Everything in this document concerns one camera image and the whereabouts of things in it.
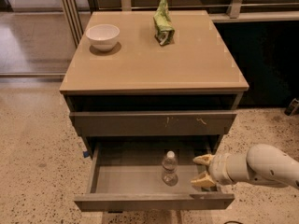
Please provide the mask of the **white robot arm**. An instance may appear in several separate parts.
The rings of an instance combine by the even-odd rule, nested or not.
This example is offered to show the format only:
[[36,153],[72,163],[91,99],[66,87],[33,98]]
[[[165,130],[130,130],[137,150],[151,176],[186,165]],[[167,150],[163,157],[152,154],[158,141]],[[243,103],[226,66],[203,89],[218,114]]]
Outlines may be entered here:
[[245,182],[272,188],[299,189],[299,162],[280,149],[266,144],[251,147],[241,154],[206,154],[193,162],[206,171],[191,180],[193,186],[210,188]]

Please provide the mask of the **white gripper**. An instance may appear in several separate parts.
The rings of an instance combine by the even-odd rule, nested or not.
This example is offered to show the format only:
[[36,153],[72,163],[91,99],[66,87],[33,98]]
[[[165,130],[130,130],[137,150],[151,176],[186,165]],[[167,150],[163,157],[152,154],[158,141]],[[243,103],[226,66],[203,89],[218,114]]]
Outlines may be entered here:
[[204,171],[191,180],[191,184],[196,187],[210,188],[216,184],[230,185],[233,183],[227,172],[228,153],[225,154],[205,154],[197,156],[193,162],[198,165],[208,166],[208,171]]

